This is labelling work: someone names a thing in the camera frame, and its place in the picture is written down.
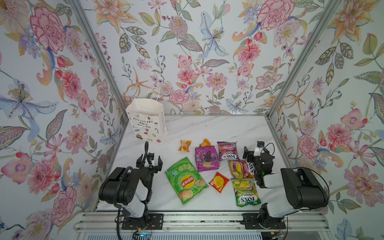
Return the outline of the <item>green Lays chips bag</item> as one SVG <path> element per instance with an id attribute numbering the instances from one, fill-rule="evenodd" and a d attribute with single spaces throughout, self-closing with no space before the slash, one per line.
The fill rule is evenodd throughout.
<path id="1" fill-rule="evenodd" d="M 209 188 L 188 158 L 183 158 L 173 164 L 165 173 L 183 205 Z"/>

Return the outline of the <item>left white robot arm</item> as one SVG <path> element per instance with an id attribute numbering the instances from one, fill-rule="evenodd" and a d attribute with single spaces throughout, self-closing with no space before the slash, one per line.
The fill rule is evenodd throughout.
<path id="1" fill-rule="evenodd" d="M 141 156 L 137 167 L 115 168 L 99 189 L 99 199 L 117 208 L 124 217 L 143 218 L 152 197 L 154 175 L 162 170 L 163 162 L 153 164 L 154 154 Z"/>

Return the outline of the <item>purple snack bag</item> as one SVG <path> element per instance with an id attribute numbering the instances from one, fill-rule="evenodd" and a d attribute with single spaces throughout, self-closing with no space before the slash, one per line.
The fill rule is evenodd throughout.
<path id="1" fill-rule="evenodd" d="M 218 170 L 220 159 L 214 146 L 195 148 L 195 159 L 198 172 Z"/>

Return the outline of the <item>white paper gift bag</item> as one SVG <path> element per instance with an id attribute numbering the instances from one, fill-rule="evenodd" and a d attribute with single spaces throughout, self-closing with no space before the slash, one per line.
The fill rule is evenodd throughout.
<path id="1" fill-rule="evenodd" d="M 144 99 L 134 99 L 126 112 L 135 139 L 164 144 L 168 136 L 165 110 L 159 101 L 160 94 L 152 98 L 153 93 L 154 90 L 150 89 Z"/>

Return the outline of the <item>green Foxs candy bag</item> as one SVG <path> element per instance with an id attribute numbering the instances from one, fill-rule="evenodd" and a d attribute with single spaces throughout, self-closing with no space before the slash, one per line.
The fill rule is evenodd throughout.
<path id="1" fill-rule="evenodd" d="M 254 179 L 231 179 L 231 182 L 238 207 L 257 206 L 261 204 Z"/>

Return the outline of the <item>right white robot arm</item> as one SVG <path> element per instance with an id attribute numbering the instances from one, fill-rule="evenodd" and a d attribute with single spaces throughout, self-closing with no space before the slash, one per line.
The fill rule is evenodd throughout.
<path id="1" fill-rule="evenodd" d="M 286 229 L 285 219 L 302 210 L 316 210 L 328 205 L 330 195 L 310 168 L 281 168 L 273 172 L 274 156 L 263 141 L 253 151 L 244 147 L 243 158 L 251 165 L 256 185 L 261 189 L 284 190 L 284 194 L 263 203 L 257 214 L 243 214 L 243 225 L 251 229 Z"/>

